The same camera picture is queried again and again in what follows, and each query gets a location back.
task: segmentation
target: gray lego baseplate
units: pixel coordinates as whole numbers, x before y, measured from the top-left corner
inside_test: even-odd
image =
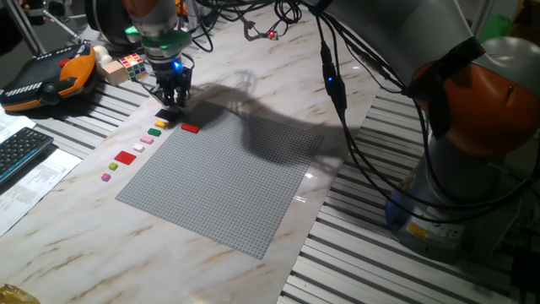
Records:
[[[116,196],[262,258],[322,136],[201,102]]]

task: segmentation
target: marble table surface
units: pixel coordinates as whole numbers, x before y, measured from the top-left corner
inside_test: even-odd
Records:
[[[249,16],[269,28],[271,9]],[[208,100],[325,136],[262,260],[115,200],[168,138],[165,130],[109,182],[100,176],[153,126],[145,101],[11,231],[0,237],[0,282],[41,303],[275,303],[343,157],[343,130],[323,87],[320,40],[305,14],[279,41],[248,42],[242,23],[195,57],[192,102]],[[340,45],[348,123],[358,129],[378,86]]]

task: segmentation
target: red lego brick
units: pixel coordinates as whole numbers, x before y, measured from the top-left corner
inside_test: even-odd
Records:
[[[129,154],[126,151],[122,151],[118,153],[118,155],[115,157],[115,160],[120,161],[122,164],[131,165],[133,161],[137,158],[137,156],[133,154]]]
[[[186,130],[191,133],[195,133],[195,134],[199,133],[199,127],[192,126],[191,124],[188,124],[188,123],[182,123],[181,128],[182,130]]]

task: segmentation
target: black keyboard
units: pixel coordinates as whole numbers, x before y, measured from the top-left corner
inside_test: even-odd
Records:
[[[52,144],[52,137],[23,128],[0,144],[0,185]]]

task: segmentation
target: wooden block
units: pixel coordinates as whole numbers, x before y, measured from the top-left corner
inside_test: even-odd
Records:
[[[129,75],[126,68],[118,61],[111,62],[103,67],[105,77],[111,85],[118,86],[119,84],[128,81]]]

